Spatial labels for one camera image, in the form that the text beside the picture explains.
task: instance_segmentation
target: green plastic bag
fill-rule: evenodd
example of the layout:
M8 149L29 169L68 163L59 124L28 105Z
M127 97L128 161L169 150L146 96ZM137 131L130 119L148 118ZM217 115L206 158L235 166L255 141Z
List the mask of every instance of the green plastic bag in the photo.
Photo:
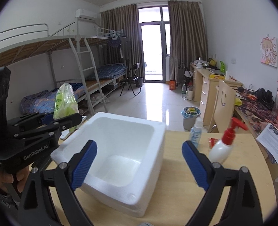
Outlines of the green plastic bag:
M79 111L73 88L70 84L64 83L55 96L53 119L57 120L75 113L79 113ZM71 127L69 131L74 132L75 129L76 126Z

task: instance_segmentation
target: upper bunk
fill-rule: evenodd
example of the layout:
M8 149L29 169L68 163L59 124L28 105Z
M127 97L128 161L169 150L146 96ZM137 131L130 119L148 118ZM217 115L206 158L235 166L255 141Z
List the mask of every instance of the upper bunk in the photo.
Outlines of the upper bunk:
M70 27L74 24L77 23L77 32L76 34L70 34ZM10 37L2 38L0 42L6 41L8 39L18 37L21 35L26 35L26 34L32 34L32 33L38 33L38 32L46 32L47 37L40 37L40 38L35 38L35 39L30 39L30 40L23 40L21 42L13 43L9 46L5 46L0 49L0 67L2 66L9 66L17 61L33 57L42 53L47 53L47 52L53 52L57 50L63 50L63 49L68 49L71 48L69 39L71 39L72 43L74 46L76 46L77 43L77 38L80 38L80 47L85 47L85 42L82 40L82 38L86 38L90 46L99 46L106 44L109 40L109 37L107 36L107 33L105 33L105 29L98 28L97 29L97 36L85 36L85 35L80 35L79 30L78 30L78 20L64 26L60 30L56 31L52 35L49 35L49 29L47 24L32 24L32 25L24 25L20 27L15 27L11 28L9 30L5 30L0 32L0 35L5 33L5 32L11 32L16 29L20 28L26 28L26 27L31 27L31 26L46 26L45 29L41 30L33 30L30 32L26 33L20 33L16 34ZM69 34L65 35L64 31L65 29L68 28Z

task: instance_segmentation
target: styrofoam box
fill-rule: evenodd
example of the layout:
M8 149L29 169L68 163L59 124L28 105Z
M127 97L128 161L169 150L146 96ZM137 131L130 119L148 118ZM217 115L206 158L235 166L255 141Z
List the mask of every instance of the styrofoam box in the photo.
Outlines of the styrofoam box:
M142 217L158 180L164 151L165 123L99 112L51 153L68 162L88 140L97 155L81 189L102 203Z

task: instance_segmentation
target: human hand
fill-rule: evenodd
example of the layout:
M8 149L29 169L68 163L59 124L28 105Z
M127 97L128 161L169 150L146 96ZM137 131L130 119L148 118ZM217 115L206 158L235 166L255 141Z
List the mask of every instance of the human hand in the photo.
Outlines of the human hand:
M18 180L17 190L21 193L25 187L26 180L29 175L29 168L25 167L22 170L16 173L16 177ZM0 170L0 189L4 192L8 193L7 188L5 187L4 183L13 183L14 177L12 174L8 174L5 171Z

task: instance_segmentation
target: black trash bin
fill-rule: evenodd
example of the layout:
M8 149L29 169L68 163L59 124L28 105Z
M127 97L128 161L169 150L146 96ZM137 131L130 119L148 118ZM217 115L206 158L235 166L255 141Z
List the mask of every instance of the black trash bin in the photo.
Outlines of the black trash bin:
M142 87L143 86L143 77L139 77L138 80L136 80L136 87Z

